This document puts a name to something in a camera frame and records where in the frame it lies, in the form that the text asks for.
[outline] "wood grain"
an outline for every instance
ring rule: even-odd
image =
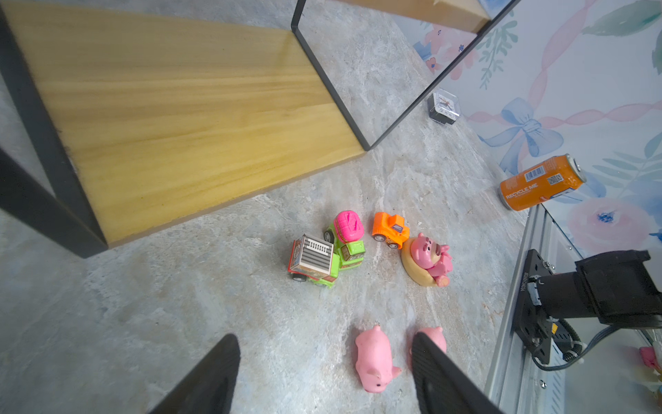
[[[478,33],[490,16],[478,0],[341,0],[394,15]]]
[[[287,30],[2,7],[111,245],[364,153]]]

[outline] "pink pig toy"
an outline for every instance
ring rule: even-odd
[[[411,254],[414,262],[430,273],[437,286],[448,286],[450,279],[446,274],[453,271],[453,258],[448,254],[450,246],[438,244],[418,233],[418,238],[412,242]]]
[[[393,366],[389,338],[379,325],[375,325],[356,338],[356,346],[359,348],[356,370],[363,388],[368,392],[381,393],[402,372]]]
[[[446,338],[443,334],[443,328],[425,328],[421,329],[419,332],[423,332],[425,335],[428,335],[428,338],[432,339],[432,342],[439,346],[440,350],[446,353]]]

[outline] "blue bow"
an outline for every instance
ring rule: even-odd
[[[489,146],[503,146],[512,141],[521,129],[524,131],[526,142],[529,144],[529,153],[534,157],[549,154],[561,148],[561,145],[563,145],[561,134],[551,129],[542,128],[533,116],[534,109],[531,108],[531,105],[522,98],[515,98],[503,108],[501,117],[516,126],[508,128],[492,138],[483,139],[482,136],[479,136],[479,138]],[[502,170],[509,171],[512,175],[518,173],[517,159],[524,144],[524,136],[517,138],[512,143],[506,155],[503,156],[501,163],[499,163]]]

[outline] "toy car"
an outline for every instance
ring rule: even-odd
[[[353,269],[363,263],[365,247],[363,224],[353,211],[343,211],[324,232],[324,240],[334,245],[334,252],[340,257],[340,270]]]
[[[409,227],[404,225],[404,217],[379,212],[375,214],[373,238],[386,242],[390,248],[402,249],[402,244],[409,239]]]
[[[333,287],[339,267],[340,256],[333,253],[333,244],[304,234],[292,245],[287,271],[297,282],[310,278],[315,284]]]

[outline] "black cable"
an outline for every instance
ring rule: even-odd
[[[570,362],[574,359],[579,358],[579,355],[581,354],[583,347],[577,343],[577,342],[581,342],[581,339],[579,338],[579,335],[574,330],[574,328],[570,326],[570,324],[565,319],[559,319],[559,324],[562,327],[564,327],[566,331],[568,331],[568,334],[575,343],[569,351],[563,353],[563,360],[566,362]]]
[[[598,344],[598,342],[600,342],[601,340],[605,339],[606,337],[608,337],[608,336],[611,335],[612,333],[618,331],[618,329],[620,329],[620,328],[616,328],[616,327],[606,327],[605,329],[602,329],[600,332],[598,332],[598,333],[593,337],[593,339],[591,339],[591,341],[590,341],[589,344],[587,345],[586,349],[584,349],[584,351],[583,351],[580,355],[578,355],[578,357],[576,357],[576,358],[573,359],[572,361],[568,362],[567,364],[557,365],[557,366],[544,366],[544,365],[540,364],[540,363],[536,360],[535,355],[538,353],[538,350],[542,347],[542,344],[540,344],[540,345],[539,345],[539,346],[538,346],[538,347],[532,352],[531,358],[533,359],[534,364],[535,364],[538,368],[540,368],[541,370],[543,370],[543,371],[560,371],[560,370],[564,370],[564,369],[570,367],[570,365],[572,365],[572,364],[576,363],[577,361],[579,361],[584,355],[588,354],[589,351],[590,351],[594,346],[596,346],[596,345]]]

